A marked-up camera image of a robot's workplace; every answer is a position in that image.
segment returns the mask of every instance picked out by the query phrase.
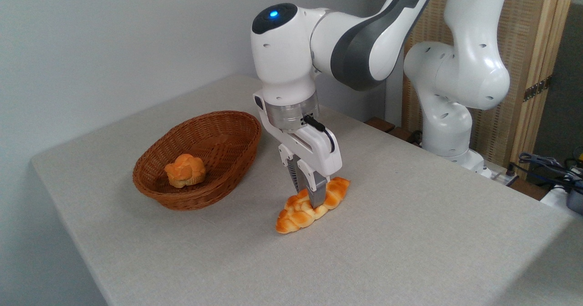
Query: woven panel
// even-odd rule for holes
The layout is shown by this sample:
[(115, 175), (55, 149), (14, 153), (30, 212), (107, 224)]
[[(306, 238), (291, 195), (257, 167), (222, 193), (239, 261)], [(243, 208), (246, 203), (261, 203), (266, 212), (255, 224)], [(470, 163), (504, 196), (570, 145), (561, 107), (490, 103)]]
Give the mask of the woven panel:
[[(485, 159), (504, 165), (510, 159), (517, 117), (524, 91), (532, 46), (537, 35), (544, 0), (506, 0), (498, 24), (498, 49), (510, 73), (508, 95), (489, 111), (471, 109), (474, 125), (470, 148)], [(450, 30), (443, 21), (446, 0), (431, 0), (412, 30), (406, 51), (415, 43), (439, 41), (452, 44)], [(421, 109), (410, 82), (404, 80), (403, 127), (422, 129)]]

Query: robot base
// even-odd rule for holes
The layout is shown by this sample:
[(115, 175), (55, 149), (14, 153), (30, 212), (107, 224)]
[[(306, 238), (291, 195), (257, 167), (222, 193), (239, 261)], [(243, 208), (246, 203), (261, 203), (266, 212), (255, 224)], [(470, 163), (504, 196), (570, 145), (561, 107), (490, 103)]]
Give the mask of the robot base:
[(464, 152), (461, 155), (456, 155), (453, 157), (443, 156), (443, 158), (451, 161), (452, 163), (457, 163), (458, 165), (461, 165), (462, 167), (471, 171), (474, 171), (483, 177), (491, 178), (492, 176), (492, 171), (486, 167), (484, 158), (479, 153), (471, 149), (468, 149), (467, 152)]

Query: braided bread roll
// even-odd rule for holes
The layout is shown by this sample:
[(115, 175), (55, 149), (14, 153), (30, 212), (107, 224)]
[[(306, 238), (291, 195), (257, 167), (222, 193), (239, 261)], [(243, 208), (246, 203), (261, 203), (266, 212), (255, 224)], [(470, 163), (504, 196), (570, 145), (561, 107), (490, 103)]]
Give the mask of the braided bread roll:
[(312, 208), (312, 204), (310, 204), (308, 190), (304, 189), (295, 196), (291, 196), (279, 213), (275, 230), (286, 234), (312, 225), (315, 220), (320, 219), (327, 211), (336, 208), (344, 200), (349, 185), (350, 181), (347, 179), (341, 177), (331, 179), (326, 184), (324, 204), (316, 209)]
[(202, 159), (191, 154), (181, 154), (176, 161), (164, 167), (168, 181), (175, 188), (185, 185), (195, 185), (204, 181), (206, 177), (205, 165)]

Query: white wall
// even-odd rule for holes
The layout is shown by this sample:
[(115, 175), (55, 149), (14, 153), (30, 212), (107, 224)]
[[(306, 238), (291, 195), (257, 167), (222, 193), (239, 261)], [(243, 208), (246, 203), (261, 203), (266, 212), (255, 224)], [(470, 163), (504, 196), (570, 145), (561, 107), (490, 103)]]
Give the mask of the white wall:
[[(366, 15), (384, 0), (0, 0), (0, 304), (104, 304), (31, 157), (229, 74), (253, 75), (251, 21), (282, 1)], [(322, 103), (383, 115), (382, 87), (318, 82)]]

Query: basket rim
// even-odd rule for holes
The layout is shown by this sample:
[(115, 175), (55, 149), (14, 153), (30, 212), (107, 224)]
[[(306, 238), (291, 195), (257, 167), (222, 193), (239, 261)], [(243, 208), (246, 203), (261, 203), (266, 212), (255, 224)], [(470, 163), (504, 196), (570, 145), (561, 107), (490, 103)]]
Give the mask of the basket rim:
[(204, 119), (206, 117), (218, 117), (221, 115), (231, 115), (231, 116), (235, 115), (236, 117), (244, 118), (248, 122), (253, 123), (253, 126), (254, 126), (254, 128), (256, 128), (256, 130), (254, 130), (254, 135), (252, 136), (250, 144), (246, 145), (246, 148), (245, 148), (244, 152), (242, 152), (242, 155), (240, 157), (240, 158), (252, 158), (252, 155), (250, 157), (250, 155), (248, 155), (248, 153), (249, 152), (252, 152), (252, 153), (256, 152), (256, 146), (259, 143), (259, 140), (261, 138), (261, 124), (259, 123), (258, 119), (255, 116), (251, 115), (250, 113), (244, 112), (244, 111), (234, 111), (234, 110), (213, 111), (213, 112), (209, 112), (209, 113), (204, 113), (202, 115), (198, 115), (198, 116), (193, 117), (191, 119), (187, 119), (186, 121), (183, 121), (183, 122), (179, 123), (178, 125), (172, 127), (168, 132), (166, 132), (163, 136), (161, 136), (158, 140), (156, 140), (156, 142), (154, 142), (154, 144), (152, 144), (152, 146), (150, 146), (150, 148), (148, 148), (142, 155), (140, 155), (140, 157), (136, 161), (136, 164), (133, 168), (133, 183), (136, 186), (136, 188), (138, 188), (138, 190), (142, 194), (145, 194), (146, 196), (149, 196), (150, 198), (153, 198), (153, 196), (160, 196), (160, 197), (173, 196), (173, 197), (179, 198), (180, 196), (204, 196), (204, 195), (212, 193), (213, 190), (215, 190), (217, 188), (217, 186), (221, 186), (221, 185), (225, 184), (225, 182), (228, 181), (231, 176), (233, 176), (233, 172), (238, 171), (241, 168), (241, 166), (244, 166), (244, 163), (242, 163), (241, 165), (234, 164), (233, 166), (231, 166), (231, 168), (227, 172), (225, 172), (223, 175), (221, 175), (221, 177), (219, 179), (214, 181), (212, 185), (206, 185), (198, 190), (188, 190), (188, 191), (183, 191), (183, 192), (167, 193), (167, 192), (158, 192), (156, 190), (151, 190), (150, 188), (147, 188), (144, 185), (144, 183), (139, 179), (139, 175), (138, 175), (139, 171), (141, 169), (143, 169), (143, 167), (145, 166), (144, 163), (145, 163), (145, 159), (146, 159), (146, 154), (148, 154), (153, 149), (158, 148), (158, 146), (160, 146), (160, 144), (162, 144), (164, 142), (165, 138), (170, 133), (172, 133), (175, 130), (181, 129), (183, 126), (188, 125), (191, 121)]

